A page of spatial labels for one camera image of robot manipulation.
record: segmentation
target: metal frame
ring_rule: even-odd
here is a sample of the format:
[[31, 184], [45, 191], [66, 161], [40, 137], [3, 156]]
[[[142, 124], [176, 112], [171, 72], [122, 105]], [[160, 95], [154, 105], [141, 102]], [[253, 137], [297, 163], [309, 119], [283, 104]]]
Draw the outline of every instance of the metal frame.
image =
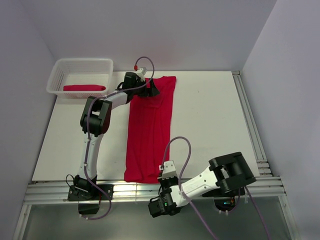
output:
[[252, 114], [250, 104], [244, 89], [244, 85], [241, 80], [240, 72], [232, 72], [234, 84], [238, 92], [239, 100], [241, 103], [244, 119], [246, 126], [249, 131], [250, 140], [253, 146], [253, 151], [255, 159], [257, 161], [257, 166], [261, 177], [271, 177], [272, 172], [266, 157], [265, 150], [262, 146], [262, 142], [258, 133], [257, 125]]
[[30, 210], [31, 210], [31, 205], [22, 205], [20, 216], [13, 234], [13, 238], [12, 238], [13, 240], [23, 239], [27, 222], [29, 219]]
[[297, 224], [289, 207], [287, 196], [279, 196], [282, 212], [292, 240], [301, 240]]
[[[280, 177], [273, 176], [258, 129], [250, 109], [250, 105], [242, 84], [240, 72], [232, 72], [236, 90], [242, 106], [243, 115], [246, 121], [251, 143], [254, 149], [260, 177], [250, 184], [248, 189], [253, 197], [279, 197], [283, 214], [288, 225], [290, 235], [294, 240], [300, 240], [299, 232], [293, 215], [290, 211], [286, 192]], [[113, 202], [145, 202], [158, 195], [158, 184], [128, 183], [124, 181], [101, 180], [98, 184], [113, 184]], [[21, 214], [14, 233], [14, 240], [22, 239], [29, 213], [32, 205], [48, 204], [78, 204], [78, 202], [68, 202], [69, 187], [64, 181], [34, 182], [29, 184], [23, 200]], [[96, 201], [83, 201], [82, 203], [95, 203]]]
[[[113, 202], [147, 202], [150, 198], [158, 195], [159, 189], [158, 184], [129, 183], [125, 181], [97, 181], [97, 183], [113, 185]], [[248, 189], [254, 197], [286, 195], [280, 177], [258, 177], [256, 182], [248, 186]], [[64, 181], [30, 184], [26, 190], [23, 204], [78, 204], [78, 201], [67, 201], [68, 192], [69, 187]], [[81, 203], [97, 202], [92, 200], [81, 201]]]

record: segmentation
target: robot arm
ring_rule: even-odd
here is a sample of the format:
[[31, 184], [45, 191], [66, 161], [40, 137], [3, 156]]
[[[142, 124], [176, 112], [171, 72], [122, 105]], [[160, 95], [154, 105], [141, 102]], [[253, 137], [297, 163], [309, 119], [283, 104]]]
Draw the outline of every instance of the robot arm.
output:
[[[105, 99], [95, 100], [96, 97], [88, 97], [82, 116], [80, 125], [82, 127], [83, 135], [83, 152], [81, 158], [81, 166], [78, 170], [78, 174], [74, 177], [73, 185], [77, 189], [80, 195], [85, 199], [92, 199], [96, 194], [96, 189], [87, 180], [84, 168], [86, 164], [87, 174], [93, 183], [97, 182], [97, 160], [99, 154], [99, 148], [101, 140], [104, 134], [107, 132], [111, 111], [121, 105], [129, 103], [134, 96], [139, 97], [153, 97], [159, 94], [152, 79], [149, 80], [149, 87], [146, 86], [146, 80], [144, 75], [147, 69], [142, 67], [136, 72], [126, 72], [124, 81], [118, 86], [118, 89], [109, 95]], [[90, 130], [90, 145], [88, 145], [88, 131], [87, 131], [87, 119], [89, 117], [89, 130]]]
[[150, 214], [155, 218], [161, 215], [175, 215], [194, 198], [208, 192], [213, 196], [229, 197], [233, 191], [256, 181], [241, 152], [219, 156], [209, 161], [209, 166], [199, 175], [181, 184], [174, 161], [166, 161], [158, 178], [162, 192], [158, 199], [150, 201]]

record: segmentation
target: red cloth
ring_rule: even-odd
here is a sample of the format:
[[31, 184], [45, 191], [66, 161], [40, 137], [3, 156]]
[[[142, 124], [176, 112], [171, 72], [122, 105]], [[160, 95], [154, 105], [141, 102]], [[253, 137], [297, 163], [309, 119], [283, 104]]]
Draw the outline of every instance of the red cloth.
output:
[[106, 90], [105, 86], [87, 84], [87, 85], [66, 85], [63, 91], [103, 91]]
[[130, 102], [126, 170], [124, 180], [145, 184], [158, 183], [159, 165], [170, 141], [175, 76], [153, 79], [160, 94], [135, 96]]

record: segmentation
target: purple cable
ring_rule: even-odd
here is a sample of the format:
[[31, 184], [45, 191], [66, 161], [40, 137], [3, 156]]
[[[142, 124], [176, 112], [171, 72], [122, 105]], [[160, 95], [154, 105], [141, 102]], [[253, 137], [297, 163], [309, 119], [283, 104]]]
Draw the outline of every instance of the purple cable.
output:
[[166, 155], [169, 149], [170, 144], [177, 139], [183, 139], [186, 141], [186, 143], [188, 144], [189, 147], [189, 153], [188, 153], [188, 157], [185, 160], [185, 163], [182, 167], [182, 170], [180, 172], [179, 178], [178, 178], [178, 185], [179, 185], [179, 190], [182, 193], [182, 196], [188, 201], [188, 203], [191, 205], [191, 207], [193, 208], [193, 210], [195, 211], [195, 213], [198, 215], [198, 217], [200, 218], [201, 222], [203, 223], [203, 225], [205, 226], [205, 228], [207, 229], [207, 231], [211, 234], [211, 236], [213, 237], [213, 239], [218, 240], [218, 237], [211, 231], [210, 227], [208, 226], [206, 220], [202, 217], [201, 213], [198, 211], [198, 209], [196, 208], [196, 206], [194, 205], [194, 203], [192, 202], [192, 200], [185, 194], [185, 192], [182, 189], [181, 186], [181, 179], [182, 179], [182, 174], [184, 173], [186, 166], [189, 162], [190, 156], [191, 156], [191, 144], [190, 141], [184, 137], [184, 136], [176, 136], [174, 138], [172, 138], [169, 143], [166, 145], [165, 150], [164, 150], [164, 156], [163, 156], [163, 160], [162, 160], [162, 165], [161, 167], [163, 168], [164, 163], [165, 163], [165, 159], [166, 159]]
[[113, 92], [113, 93], [111, 93], [111, 94], [109, 94], [109, 95], [107, 95], [107, 96], [96, 97], [96, 98], [91, 102], [91, 104], [90, 104], [90, 106], [89, 106], [88, 115], [87, 115], [87, 119], [86, 119], [86, 130], [87, 130], [87, 134], [88, 134], [88, 142], [87, 142], [87, 144], [86, 144], [86, 150], [85, 150], [85, 155], [84, 155], [84, 175], [85, 175], [87, 181], [88, 181], [92, 186], [94, 186], [96, 189], [98, 189], [102, 194], [104, 194], [104, 195], [106, 196], [106, 198], [107, 198], [108, 201], [109, 201], [109, 208], [108, 208], [108, 210], [107, 210], [103, 215], [98, 216], [98, 217], [87, 217], [87, 216], [81, 215], [81, 217], [83, 217], [83, 218], [85, 218], [85, 219], [87, 219], [87, 220], [98, 220], [98, 219], [104, 218], [104, 217], [107, 216], [108, 213], [110, 212], [110, 210], [111, 210], [111, 205], [112, 205], [111, 199], [110, 199], [109, 195], [108, 195], [105, 191], [103, 191], [100, 187], [98, 187], [93, 181], [91, 181], [91, 179], [90, 179], [90, 177], [89, 177], [89, 175], [88, 175], [88, 172], [87, 172], [88, 154], [89, 154], [89, 147], [90, 147], [90, 141], [91, 141], [91, 136], [90, 136], [90, 124], [89, 124], [89, 123], [90, 123], [90, 113], [91, 113], [91, 111], [92, 111], [92, 108], [93, 108], [94, 103], [95, 103], [97, 100], [99, 100], [99, 99], [107, 99], [107, 98], [109, 98], [109, 97], [111, 97], [111, 96], [114, 96], [114, 95], [116, 95], [116, 94], [118, 94], [118, 93], [121, 93], [121, 92], [125, 92], [125, 91], [130, 91], [130, 90], [136, 90], [136, 89], [143, 88], [143, 87], [145, 87], [145, 86], [153, 79], [153, 76], [154, 76], [154, 74], [155, 74], [155, 65], [154, 65], [154, 63], [152, 62], [152, 60], [151, 60], [149, 57], [147, 57], [147, 56], [141, 56], [141, 57], [139, 57], [139, 58], [136, 60], [135, 65], [137, 65], [137, 63], [138, 63], [138, 61], [139, 61], [140, 59], [148, 59], [148, 60], [150, 61], [151, 65], [152, 65], [152, 75], [151, 75], [151, 77], [149, 78], [149, 80], [148, 80], [145, 84], [143, 84], [142, 86], [132, 87], [132, 88], [123, 89], [123, 90], [120, 90], [120, 91], [117, 91], [117, 92]]
[[245, 188], [246, 192], [248, 193], [249, 198], [251, 199], [251, 202], [252, 202], [256, 212], [258, 213], [260, 219], [261, 219], [262, 225], [263, 225], [265, 233], [266, 233], [266, 237], [268, 238], [268, 240], [271, 240], [270, 232], [268, 230], [266, 221], [265, 221], [264, 217], [262, 216], [262, 214], [260, 212], [260, 209], [258, 208], [258, 206], [256, 204], [256, 201], [254, 200], [254, 198], [252, 197], [251, 193], [249, 192], [249, 189], [246, 186], [244, 188]]

